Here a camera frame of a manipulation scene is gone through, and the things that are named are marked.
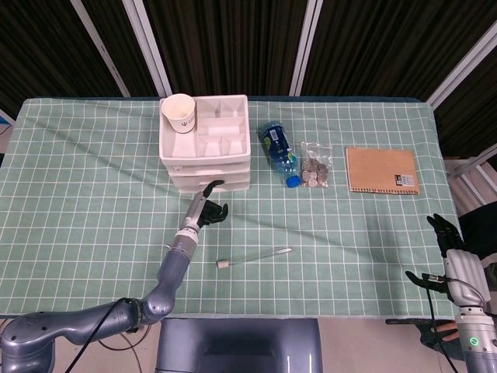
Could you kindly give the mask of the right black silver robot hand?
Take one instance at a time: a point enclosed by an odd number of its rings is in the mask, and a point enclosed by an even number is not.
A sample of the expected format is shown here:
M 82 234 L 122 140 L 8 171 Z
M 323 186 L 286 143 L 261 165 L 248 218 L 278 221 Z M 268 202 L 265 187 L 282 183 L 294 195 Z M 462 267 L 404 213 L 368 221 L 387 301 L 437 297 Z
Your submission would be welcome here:
M 491 301 L 484 267 L 479 257 L 467 250 L 459 230 L 451 222 L 434 214 L 427 218 L 432 226 L 443 260 L 444 275 L 413 272 L 405 274 L 415 285 L 445 294 L 460 308 L 479 307 L 486 310 Z

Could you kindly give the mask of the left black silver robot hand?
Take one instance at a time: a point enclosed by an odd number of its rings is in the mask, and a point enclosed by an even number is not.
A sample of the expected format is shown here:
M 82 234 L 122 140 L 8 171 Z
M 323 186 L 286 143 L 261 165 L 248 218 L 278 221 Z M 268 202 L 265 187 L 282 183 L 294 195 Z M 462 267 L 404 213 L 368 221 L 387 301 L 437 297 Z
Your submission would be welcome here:
M 180 225 L 181 229 L 187 228 L 198 233 L 203 226 L 217 224 L 226 219 L 228 205 L 220 206 L 209 200 L 214 188 L 223 184 L 223 180 L 214 180 L 195 195 Z

